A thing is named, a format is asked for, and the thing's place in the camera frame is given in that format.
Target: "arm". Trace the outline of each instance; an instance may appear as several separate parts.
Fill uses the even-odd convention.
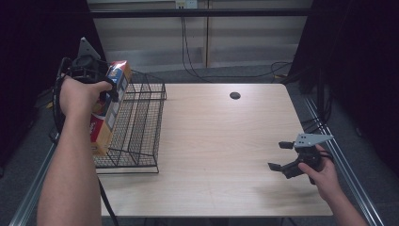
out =
[[[66,120],[41,191],[38,225],[101,225],[89,121],[100,92],[110,89],[106,82],[85,85],[65,79],[60,104]]]
[[[317,145],[316,147],[319,151],[324,151],[321,146]],[[319,172],[305,163],[299,163],[298,166],[314,180],[320,196],[331,208],[338,225],[367,225],[343,193],[338,182],[337,171],[331,160],[323,158],[322,170]]]

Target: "human hand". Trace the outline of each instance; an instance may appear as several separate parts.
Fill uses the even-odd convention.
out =
[[[316,149],[320,152],[326,151],[320,145],[316,145]],[[305,163],[299,163],[298,167],[314,180],[317,189],[319,190],[320,197],[326,202],[329,202],[343,194],[338,182],[337,171],[335,170],[334,163],[332,163],[329,158],[322,157],[320,171],[312,169]]]
[[[88,117],[100,92],[111,89],[112,85],[104,81],[96,84],[83,84],[65,76],[59,97],[62,113],[66,117],[75,115]]]

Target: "black circle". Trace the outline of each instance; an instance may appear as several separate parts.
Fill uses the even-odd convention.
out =
[[[230,97],[231,97],[233,100],[238,100],[238,99],[240,99],[241,94],[238,93],[238,92],[232,92],[232,93],[230,93]]]

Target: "wire rack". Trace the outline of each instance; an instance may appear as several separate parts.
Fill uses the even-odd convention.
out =
[[[166,98],[163,82],[150,83],[145,74],[133,75],[120,105],[108,153],[94,156],[98,173],[159,172],[158,147]]]

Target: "wooden table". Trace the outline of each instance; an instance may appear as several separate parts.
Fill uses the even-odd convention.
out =
[[[303,132],[283,85],[166,88],[159,174],[100,175],[117,216],[331,215],[307,176],[288,180],[267,165],[294,161],[296,152],[278,143]],[[230,97],[234,91],[239,100]]]

